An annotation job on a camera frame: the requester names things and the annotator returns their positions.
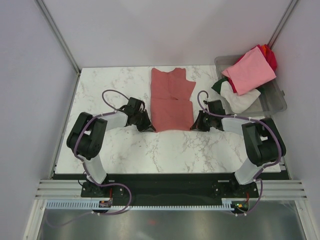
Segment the salmon red t shirt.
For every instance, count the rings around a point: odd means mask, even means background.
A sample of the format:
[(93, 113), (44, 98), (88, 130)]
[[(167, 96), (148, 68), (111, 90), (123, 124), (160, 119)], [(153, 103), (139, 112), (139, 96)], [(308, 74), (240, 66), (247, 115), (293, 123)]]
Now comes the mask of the salmon red t shirt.
[(150, 112), (157, 133), (168, 130), (189, 131), (194, 123), (190, 101), (196, 83), (186, 78), (186, 69), (170, 72), (151, 70)]

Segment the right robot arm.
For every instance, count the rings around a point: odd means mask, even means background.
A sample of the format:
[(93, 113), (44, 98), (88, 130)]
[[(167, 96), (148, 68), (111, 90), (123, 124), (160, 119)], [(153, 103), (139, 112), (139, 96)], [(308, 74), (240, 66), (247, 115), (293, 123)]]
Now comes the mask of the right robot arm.
[(192, 131), (209, 132), (215, 128), (222, 132), (235, 133), (243, 137), (246, 160), (229, 180), (229, 191), (235, 197), (247, 191), (247, 185), (265, 168), (276, 165), (286, 154), (286, 147), (274, 120), (270, 117), (252, 119), (226, 115), (220, 100), (204, 101), (198, 112)]

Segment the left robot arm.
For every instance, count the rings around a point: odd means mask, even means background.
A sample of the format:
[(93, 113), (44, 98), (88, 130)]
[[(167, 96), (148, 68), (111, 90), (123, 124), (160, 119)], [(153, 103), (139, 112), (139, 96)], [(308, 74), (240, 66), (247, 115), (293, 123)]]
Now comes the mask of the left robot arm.
[(88, 181), (93, 183), (92, 191), (99, 197), (106, 196), (110, 191), (110, 185), (105, 181), (107, 172), (100, 158), (105, 134), (107, 131), (132, 125), (140, 133), (156, 131), (145, 103), (134, 97), (130, 97), (126, 105), (112, 112), (98, 115), (81, 112), (67, 137), (67, 147), (81, 161)]

